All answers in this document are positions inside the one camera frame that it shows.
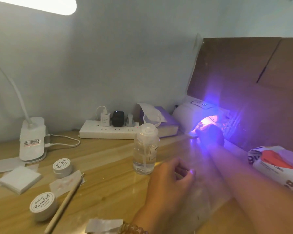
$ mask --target gray plug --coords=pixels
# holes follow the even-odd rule
[[[126,118],[126,126],[127,127],[134,127],[135,126],[135,122],[133,121],[133,115],[131,113],[129,113]]]

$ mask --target white cable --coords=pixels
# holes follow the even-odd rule
[[[47,144],[45,144],[45,148],[48,148],[48,147],[53,146],[53,145],[65,145],[65,146],[70,146],[70,147],[77,147],[78,145],[80,145],[80,140],[78,140],[78,139],[74,139],[74,138],[72,138],[72,137],[68,137],[68,136],[66,136],[66,135],[48,134],[48,135],[46,135],[46,136],[50,136],[50,135],[52,135],[52,136],[57,136],[57,137],[65,137],[65,138],[68,138],[68,139],[73,139],[73,140],[78,141],[78,143],[77,143],[77,144],[47,143]]]
[[[28,114],[27,114],[27,110],[26,110],[26,107],[25,107],[25,104],[24,104],[23,98],[22,98],[21,93],[19,92],[19,90],[18,90],[16,84],[14,83],[14,81],[13,81],[12,78],[10,78],[8,75],[6,75],[6,74],[4,73],[4,71],[1,69],[1,67],[0,67],[0,71],[1,71],[1,73],[2,73],[2,74],[8,79],[8,81],[10,82],[10,84],[13,86],[14,91],[15,91],[17,97],[18,97],[18,100],[20,101],[21,107],[22,107],[23,112],[24,112],[24,114],[25,114],[25,118],[26,118],[26,120],[27,120],[27,123],[28,123],[28,125],[32,125],[32,121],[31,121],[30,117],[29,117]]]
[[[105,107],[105,106],[98,106],[98,107],[97,107],[97,109],[96,109],[96,120],[98,119],[97,112],[98,112],[98,109],[99,109],[100,107],[104,107],[104,108],[106,109],[106,107]]]

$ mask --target white power strip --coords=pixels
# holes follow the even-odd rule
[[[101,126],[100,121],[86,121],[79,131],[79,137],[84,139],[134,139],[139,123],[134,127]]]

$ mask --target beaded bracelet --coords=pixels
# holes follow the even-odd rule
[[[135,224],[123,223],[118,229],[117,234],[149,234],[147,231],[144,231],[143,228],[139,228]]]

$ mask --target brown cardboard panel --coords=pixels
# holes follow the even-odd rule
[[[254,84],[244,99],[227,139],[246,151],[265,145],[293,151],[293,92]]]
[[[259,84],[293,90],[293,38],[283,38]]]
[[[281,38],[205,38],[187,94],[238,113]]]

